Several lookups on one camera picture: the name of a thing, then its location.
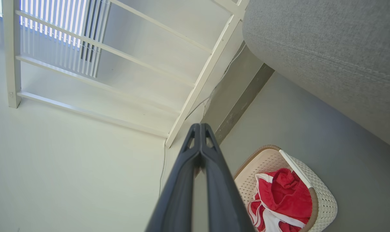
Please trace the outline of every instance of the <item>gray fabric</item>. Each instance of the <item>gray fabric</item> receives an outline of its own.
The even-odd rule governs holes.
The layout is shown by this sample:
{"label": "gray fabric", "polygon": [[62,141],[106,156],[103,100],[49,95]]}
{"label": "gray fabric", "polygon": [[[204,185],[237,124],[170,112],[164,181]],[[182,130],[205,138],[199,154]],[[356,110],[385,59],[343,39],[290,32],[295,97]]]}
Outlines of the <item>gray fabric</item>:
{"label": "gray fabric", "polygon": [[390,144],[390,1],[251,0],[250,50]]}

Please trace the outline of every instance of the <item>white wooden frame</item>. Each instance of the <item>white wooden frame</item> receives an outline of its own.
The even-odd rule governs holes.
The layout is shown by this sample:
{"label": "white wooden frame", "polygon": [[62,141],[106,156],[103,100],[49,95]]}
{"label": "white wooden frame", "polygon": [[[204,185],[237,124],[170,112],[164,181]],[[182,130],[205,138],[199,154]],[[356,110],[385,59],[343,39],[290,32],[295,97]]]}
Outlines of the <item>white wooden frame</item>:
{"label": "white wooden frame", "polygon": [[[117,125],[125,126],[128,128],[132,128],[135,130],[147,132],[150,134],[158,135],[161,137],[166,138],[166,147],[170,147],[173,140],[175,139],[179,129],[181,128],[186,116],[188,115],[190,109],[195,103],[196,98],[198,97],[199,93],[201,92],[201,89],[203,88],[205,82],[207,81],[208,77],[210,76],[212,69],[214,68],[215,64],[217,63],[218,59],[220,58],[225,46],[227,45],[231,35],[234,33],[235,28],[237,27],[238,23],[242,21],[245,9],[248,5],[249,0],[238,0],[237,3],[234,3],[232,0],[213,0],[218,6],[222,7],[223,9],[229,11],[231,13],[230,18],[228,19],[225,27],[223,28],[217,42],[215,43],[215,46],[212,50],[210,50],[208,47],[203,46],[202,44],[199,44],[198,42],[186,37],[185,35],[173,30],[172,28],[169,28],[168,26],[158,22],[155,19],[150,18],[149,16],[125,5],[124,3],[121,3],[118,0],[108,0],[112,4],[115,4],[117,6],[120,6],[124,8],[125,10],[134,13],[135,15],[142,17],[143,19],[148,20],[149,22],[159,26],[160,28],[168,31],[169,33],[182,38],[183,40],[187,41],[188,43],[199,47],[200,49],[207,51],[210,53],[209,58],[207,59],[201,73],[198,76],[198,79],[195,83],[190,82],[189,80],[182,78],[180,76],[176,76],[174,74],[171,74],[170,72],[154,67],[150,64],[147,64],[136,57],[133,57],[127,53],[124,53],[122,51],[119,51],[117,49],[114,49],[113,47],[110,47],[106,44],[103,44],[101,42],[95,41],[92,38],[83,36],[82,34],[75,34],[71,31],[65,30],[63,28],[60,28],[58,25],[52,24],[50,22],[47,22],[43,19],[40,19],[34,15],[27,14],[20,10],[20,0],[8,0],[4,2],[3,10],[5,12],[4,14],[4,22],[5,22],[5,56],[6,56],[6,79],[7,79],[7,90],[8,90],[8,101],[9,106],[13,108],[17,108],[21,97],[28,98],[31,100],[35,100],[38,102],[43,102],[64,110],[68,110],[71,112],[80,113],[82,115],[90,116],[95,119],[103,120],[106,122],[114,123]],[[143,67],[146,67],[148,69],[152,69],[155,72],[158,72],[162,74],[165,77],[171,78],[175,81],[182,82],[190,87],[192,87],[192,91],[190,92],[189,96],[187,97],[185,104],[183,105],[180,112],[176,112],[176,110],[171,109],[168,106],[152,102],[149,100],[141,99],[138,97],[133,97],[129,94],[123,93],[122,91],[119,91],[111,86],[102,84],[100,82],[94,81],[89,78],[85,78],[81,75],[77,75],[72,72],[68,72],[64,69],[60,69],[58,67],[43,63],[39,60],[24,57],[20,55],[20,24],[19,24],[19,16],[23,16],[24,18],[28,18],[30,20],[33,20],[34,22],[41,23],[43,25],[48,26],[49,28],[56,29],[58,31],[61,31],[62,33],[66,33],[67,35],[71,35],[75,38],[79,38],[81,41],[85,41],[86,43],[92,44],[96,47],[99,47],[100,49],[104,49],[110,53],[116,54],[120,57],[123,57],[127,60],[130,60],[132,62],[135,62]],[[31,94],[28,92],[22,92],[21,91],[21,68],[20,68],[20,62],[26,62],[30,63],[32,65],[36,65],[38,67],[42,67],[44,69],[48,69],[54,72],[59,72],[63,75],[66,75],[70,78],[74,78],[76,80],[82,81],[86,84],[89,84],[91,86],[104,89],[106,91],[110,91],[114,94],[118,94],[121,97],[124,97],[128,99],[129,101],[132,101],[134,103],[139,104],[147,104],[154,107],[157,107],[158,109],[165,110],[168,112],[179,114],[176,118],[175,123],[173,124],[172,129],[169,133],[164,133],[161,131],[154,130],[152,128],[148,128],[144,125],[137,125],[131,122],[122,121],[119,119],[114,119],[99,113],[90,112],[88,110],[81,109],[79,107],[73,107],[58,101],[54,101],[48,98],[44,98],[41,96],[37,96],[35,94]]]}

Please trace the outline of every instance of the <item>basket rim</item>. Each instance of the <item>basket rim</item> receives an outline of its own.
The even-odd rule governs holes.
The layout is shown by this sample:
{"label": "basket rim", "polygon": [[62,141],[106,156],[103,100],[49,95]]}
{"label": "basket rim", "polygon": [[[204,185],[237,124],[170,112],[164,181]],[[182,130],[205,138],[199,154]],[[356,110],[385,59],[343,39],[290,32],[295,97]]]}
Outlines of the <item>basket rim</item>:
{"label": "basket rim", "polygon": [[[244,170],[244,168],[255,158],[257,157],[258,154],[260,154],[262,151],[264,150],[267,150],[267,149],[273,149],[273,150],[276,150],[276,151],[280,151],[282,150],[281,148],[275,146],[275,145],[265,145],[265,146],[262,146],[260,148],[258,148],[258,150],[256,150],[251,156],[249,156],[247,158],[247,160],[238,168],[238,170],[235,172],[235,175],[234,175],[234,180],[238,177],[238,175],[242,172],[242,170]],[[313,202],[313,209],[311,211],[311,216],[310,216],[310,220],[308,221],[308,223],[300,230],[300,232],[308,232],[313,226],[314,224],[316,223],[317,221],[317,217],[318,217],[318,197],[317,197],[317,193],[316,193],[316,190],[314,189],[314,187],[310,187],[308,188],[309,192],[310,192],[310,196],[311,196],[311,201]]]}

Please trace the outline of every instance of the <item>pile of clothes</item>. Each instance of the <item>pile of clothes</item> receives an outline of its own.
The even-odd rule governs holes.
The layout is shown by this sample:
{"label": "pile of clothes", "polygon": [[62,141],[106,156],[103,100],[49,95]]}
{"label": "pile of clothes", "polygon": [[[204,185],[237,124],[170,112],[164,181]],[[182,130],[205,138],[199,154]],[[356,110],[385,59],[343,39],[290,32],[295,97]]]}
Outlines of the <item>pile of clothes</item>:
{"label": "pile of clothes", "polygon": [[298,232],[308,223],[313,203],[296,173],[279,169],[255,178],[257,193],[248,203],[248,214],[258,231]]}

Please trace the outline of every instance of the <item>laundry basket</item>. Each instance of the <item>laundry basket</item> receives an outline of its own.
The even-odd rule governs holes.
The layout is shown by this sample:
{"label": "laundry basket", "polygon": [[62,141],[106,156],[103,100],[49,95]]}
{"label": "laundry basket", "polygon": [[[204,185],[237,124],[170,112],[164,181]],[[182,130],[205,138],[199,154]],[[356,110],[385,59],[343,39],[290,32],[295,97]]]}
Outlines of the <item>laundry basket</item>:
{"label": "laundry basket", "polygon": [[313,210],[309,222],[300,232],[320,232],[325,229],[337,215],[335,198],[307,165],[273,145],[258,149],[235,174],[235,184],[245,206],[254,200],[257,184],[255,174],[274,172],[280,168],[294,171],[310,191]]}

